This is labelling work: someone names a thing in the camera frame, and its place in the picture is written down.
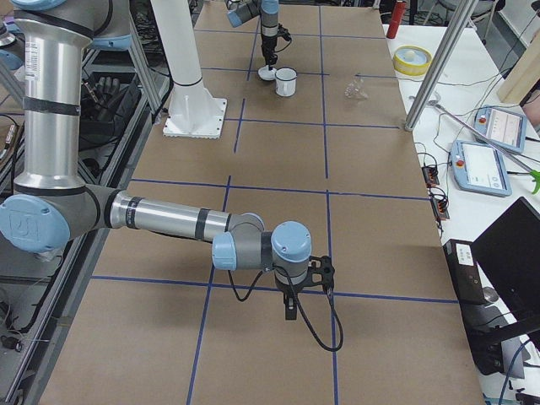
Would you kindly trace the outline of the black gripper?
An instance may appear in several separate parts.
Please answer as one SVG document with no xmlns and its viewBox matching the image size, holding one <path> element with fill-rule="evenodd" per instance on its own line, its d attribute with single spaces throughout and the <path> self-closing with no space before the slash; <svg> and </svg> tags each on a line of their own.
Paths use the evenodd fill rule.
<svg viewBox="0 0 540 405">
<path fill-rule="evenodd" d="M 262 38 L 262 55 L 265 60 L 265 65 L 269 70 L 277 63 L 278 56 L 276 54 L 277 38 Z"/>
<path fill-rule="evenodd" d="M 283 292 L 284 315 L 286 321 L 295 321 L 297 319 L 297 304 L 294 296 L 288 292 Z"/>
</svg>

